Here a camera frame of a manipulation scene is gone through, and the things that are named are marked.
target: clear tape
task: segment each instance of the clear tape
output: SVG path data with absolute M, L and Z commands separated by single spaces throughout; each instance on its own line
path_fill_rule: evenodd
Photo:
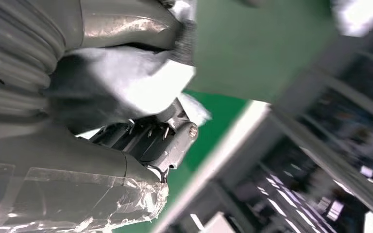
M 166 183 L 36 167 L 19 185 L 10 208 L 0 201 L 0 233 L 108 232 L 158 217 L 169 193 Z

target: gray fabric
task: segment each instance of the gray fabric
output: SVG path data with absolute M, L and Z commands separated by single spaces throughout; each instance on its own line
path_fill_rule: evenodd
M 66 50 L 82 44 L 83 26 L 80 0 L 27 0 L 43 22 L 49 23 L 63 38 Z
M 168 56 L 167 51 L 128 46 L 76 50 L 59 62 L 43 94 L 50 99 L 53 116 L 73 133 L 150 116 L 156 113 L 138 108 L 125 92 L 150 78 Z
M 184 22 L 184 28 L 178 40 L 175 42 L 175 49 L 171 51 L 171 60 L 194 66 L 193 52 L 196 38 L 196 23 L 191 20 Z

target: green panel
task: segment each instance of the green panel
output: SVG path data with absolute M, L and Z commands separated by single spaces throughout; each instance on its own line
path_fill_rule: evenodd
M 211 112 L 213 118 L 200 127 L 199 140 L 195 142 L 188 156 L 183 160 L 191 171 L 195 171 L 231 126 L 247 101 L 220 95 L 187 93 L 202 103 Z
M 198 0 L 189 89 L 273 102 L 336 34 L 329 0 Z

